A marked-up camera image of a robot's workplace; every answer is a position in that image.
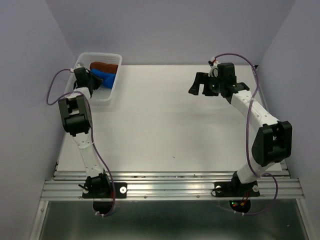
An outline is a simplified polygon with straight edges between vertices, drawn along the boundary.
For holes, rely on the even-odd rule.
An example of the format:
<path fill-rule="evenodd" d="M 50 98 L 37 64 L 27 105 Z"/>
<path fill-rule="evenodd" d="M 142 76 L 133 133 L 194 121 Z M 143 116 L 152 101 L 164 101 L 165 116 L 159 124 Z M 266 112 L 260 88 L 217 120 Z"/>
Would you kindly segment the white plastic basket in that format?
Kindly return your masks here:
<path fill-rule="evenodd" d="M 122 65 L 122 56 L 113 53 L 83 52 L 74 67 L 85 67 L 102 79 L 102 84 L 93 91 L 91 105 L 109 105 L 116 88 Z"/>

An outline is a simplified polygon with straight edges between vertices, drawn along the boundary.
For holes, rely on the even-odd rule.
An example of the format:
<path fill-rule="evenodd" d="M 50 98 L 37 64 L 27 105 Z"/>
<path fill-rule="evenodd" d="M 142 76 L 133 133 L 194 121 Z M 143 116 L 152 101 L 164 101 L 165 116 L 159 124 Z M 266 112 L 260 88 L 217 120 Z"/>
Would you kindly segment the aluminium rail frame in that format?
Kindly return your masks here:
<path fill-rule="evenodd" d="M 285 163 L 258 181 L 253 212 L 230 211 L 211 190 L 245 163 L 245 120 L 222 98 L 188 89 L 206 65 L 124 65 L 112 102 L 94 106 L 94 139 L 116 182 L 113 215 L 94 214 L 85 168 L 68 135 L 42 188 L 33 240 L 317 240 L 305 195 Z"/>

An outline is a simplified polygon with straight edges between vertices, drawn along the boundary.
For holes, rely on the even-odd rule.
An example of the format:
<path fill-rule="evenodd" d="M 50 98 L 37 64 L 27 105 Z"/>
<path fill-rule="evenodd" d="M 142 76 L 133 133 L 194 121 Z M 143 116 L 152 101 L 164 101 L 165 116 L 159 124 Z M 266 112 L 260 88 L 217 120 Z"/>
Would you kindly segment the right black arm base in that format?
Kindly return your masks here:
<path fill-rule="evenodd" d="M 216 181 L 211 195 L 217 198 L 240 198 L 247 195 L 259 197 L 260 191 L 256 179 L 249 183 L 241 183 L 238 174 L 234 172 L 230 181 Z"/>

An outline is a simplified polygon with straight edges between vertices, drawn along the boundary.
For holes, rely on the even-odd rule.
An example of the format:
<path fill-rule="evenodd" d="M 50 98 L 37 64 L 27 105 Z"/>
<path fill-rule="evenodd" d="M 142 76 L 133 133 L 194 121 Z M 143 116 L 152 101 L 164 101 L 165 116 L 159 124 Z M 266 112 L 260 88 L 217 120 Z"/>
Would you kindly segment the blue towel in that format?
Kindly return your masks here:
<path fill-rule="evenodd" d="M 105 73 L 99 70 L 93 69 L 91 70 L 93 74 L 102 79 L 101 85 L 104 88 L 112 89 L 115 83 L 116 74 Z"/>

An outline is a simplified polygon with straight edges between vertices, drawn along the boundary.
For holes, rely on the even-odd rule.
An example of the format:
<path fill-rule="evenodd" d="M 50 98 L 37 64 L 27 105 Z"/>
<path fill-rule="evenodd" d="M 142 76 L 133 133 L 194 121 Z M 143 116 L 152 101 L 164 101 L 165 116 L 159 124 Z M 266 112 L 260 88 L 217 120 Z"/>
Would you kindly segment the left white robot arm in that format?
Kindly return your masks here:
<path fill-rule="evenodd" d="M 65 132 L 72 136 L 78 147 L 86 176 L 95 178 L 104 173 L 104 167 L 93 146 L 93 120 L 89 99 L 101 85 L 102 79 L 85 67 L 77 67 L 72 72 L 76 88 L 58 100 L 60 117 Z"/>

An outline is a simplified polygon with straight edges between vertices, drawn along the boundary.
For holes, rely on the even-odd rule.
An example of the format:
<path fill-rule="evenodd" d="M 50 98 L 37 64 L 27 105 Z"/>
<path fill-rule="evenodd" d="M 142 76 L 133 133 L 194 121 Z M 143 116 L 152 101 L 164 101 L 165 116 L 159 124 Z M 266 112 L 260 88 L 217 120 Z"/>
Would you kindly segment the brown towel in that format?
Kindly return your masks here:
<path fill-rule="evenodd" d="M 116 74 L 118 70 L 117 64 L 94 61 L 90 64 L 90 70 L 98 70 L 107 74 Z"/>

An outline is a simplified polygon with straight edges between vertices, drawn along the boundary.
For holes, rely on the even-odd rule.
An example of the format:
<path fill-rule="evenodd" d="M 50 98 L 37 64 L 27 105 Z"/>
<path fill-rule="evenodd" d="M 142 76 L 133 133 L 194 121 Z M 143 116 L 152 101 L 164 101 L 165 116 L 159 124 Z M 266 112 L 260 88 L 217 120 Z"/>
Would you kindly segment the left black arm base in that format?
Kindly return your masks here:
<path fill-rule="evenodd" d="M 84 184 L 78 184 L 84 199 L 125 199 L 127 197 L 127 183 L 115 182 L 114 187 L 108 176 L 99 174 L 96 177 L 88 176 Z"/>

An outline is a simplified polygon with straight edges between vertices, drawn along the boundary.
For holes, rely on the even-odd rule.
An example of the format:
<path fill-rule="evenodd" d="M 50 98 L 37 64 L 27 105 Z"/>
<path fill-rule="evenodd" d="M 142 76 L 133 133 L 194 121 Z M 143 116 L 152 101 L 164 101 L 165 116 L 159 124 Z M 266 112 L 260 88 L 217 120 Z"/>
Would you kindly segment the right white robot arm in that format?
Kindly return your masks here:
<path fill-rule="evenodd" d="M 235 66 L 231 62 L 212 63 L 208 73 L 197 72 L 189 94 L 199 95 L 201 85 L 204 96 L 222 96 L 246 118 L 246 126 L 252 127 L 256 133 L 247 163 L 236 171 L 236 179 L 230 182 L 231 192 L 242 195 L 248 190 L 248 184 L 265 170 L 291 156 L 293 127 L 288 121 L 272 116 L 256 101 L 250 88 L 237 81 Z"/>

